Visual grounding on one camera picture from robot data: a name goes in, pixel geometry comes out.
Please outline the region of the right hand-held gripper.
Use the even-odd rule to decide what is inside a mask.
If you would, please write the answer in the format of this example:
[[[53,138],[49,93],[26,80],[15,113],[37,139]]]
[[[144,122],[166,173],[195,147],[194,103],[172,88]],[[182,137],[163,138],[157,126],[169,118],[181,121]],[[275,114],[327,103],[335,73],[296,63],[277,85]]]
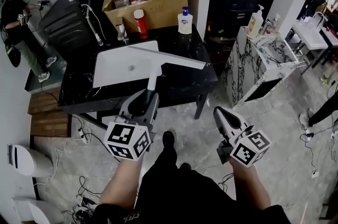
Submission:
[[[213,111],[215,123],[224,138],[235,138],[233,145],[223,141],[217,148],[217,154],[224,164],[231,158],[245,167],[250,167],[258,162],[267,153],[271,141],[267,135],[258,130],[251,134],[241,134],[249,125],[245,119],[230,108],[216,106]]]

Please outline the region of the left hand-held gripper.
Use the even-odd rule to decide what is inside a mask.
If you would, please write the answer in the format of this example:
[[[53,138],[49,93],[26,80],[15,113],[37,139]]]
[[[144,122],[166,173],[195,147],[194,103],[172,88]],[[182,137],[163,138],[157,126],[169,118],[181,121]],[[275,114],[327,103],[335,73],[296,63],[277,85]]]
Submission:
[[[151,131],[157,116],[159,95],[155,93],[146,110],[146,90],[128,97],[122,104],[115,121],[110,122],[104,144],[118,158],[137,161],[151,144]]]

